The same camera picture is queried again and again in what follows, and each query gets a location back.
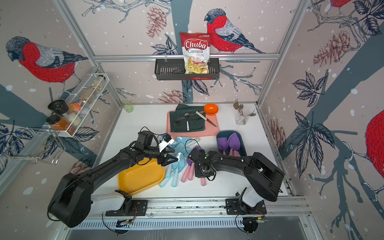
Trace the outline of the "yellow plastic tray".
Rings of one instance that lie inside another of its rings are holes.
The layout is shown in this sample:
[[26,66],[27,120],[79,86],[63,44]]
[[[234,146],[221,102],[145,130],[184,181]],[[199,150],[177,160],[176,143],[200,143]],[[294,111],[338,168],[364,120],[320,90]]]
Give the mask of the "yellow plastic tray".
[[158,185],[165,177],[165,169],[156,159],[143,159],[118,174],[118,188],[131,196]]

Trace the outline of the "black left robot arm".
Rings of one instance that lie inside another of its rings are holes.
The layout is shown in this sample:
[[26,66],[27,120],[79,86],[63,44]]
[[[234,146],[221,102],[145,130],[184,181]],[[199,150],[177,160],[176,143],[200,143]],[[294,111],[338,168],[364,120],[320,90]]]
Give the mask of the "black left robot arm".
[[163,167],[175,163],[178,159],[171,155],[175,150],[167,150],[173,141],[169,134],[163,134],[159,141],[151,131],[140,131],[136,141],[110,160],[78,175],[64,175],[48,205],[47,217],[53,215],[56,222],[76,227],[90,214],[94,191],[115,175],[138,165],[145,158],[156,159],[158,165]]

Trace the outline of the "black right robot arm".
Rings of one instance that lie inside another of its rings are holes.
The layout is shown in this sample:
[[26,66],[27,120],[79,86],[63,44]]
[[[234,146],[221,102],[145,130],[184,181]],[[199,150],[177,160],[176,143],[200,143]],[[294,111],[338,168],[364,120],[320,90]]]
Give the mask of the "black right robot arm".
[[256,193],[264,200],[276,202],[285,174],[259,152],[252,156],[235,157],[215,151],[205,153],[192,150],[188,158],[195,164],[195,177],[216,178],[217,172],[224,171],[247,178]]

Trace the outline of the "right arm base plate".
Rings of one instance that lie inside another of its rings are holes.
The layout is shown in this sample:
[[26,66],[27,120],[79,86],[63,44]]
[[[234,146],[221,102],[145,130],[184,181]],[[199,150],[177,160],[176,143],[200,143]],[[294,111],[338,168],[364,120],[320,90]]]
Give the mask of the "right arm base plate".
[[228,215],[265,215],[267,213],[264,201],[250,207],[239,198],[226,199],[225,209]]

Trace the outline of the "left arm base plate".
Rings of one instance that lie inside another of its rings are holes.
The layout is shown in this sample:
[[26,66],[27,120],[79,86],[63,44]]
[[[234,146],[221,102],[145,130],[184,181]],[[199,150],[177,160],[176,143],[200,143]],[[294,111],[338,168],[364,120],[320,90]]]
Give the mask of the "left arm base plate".
[[148,200],[128,200],[123,203],[120,209],[107,211],[107,217],[123,217],[123,216],[145,216],[148,208]]

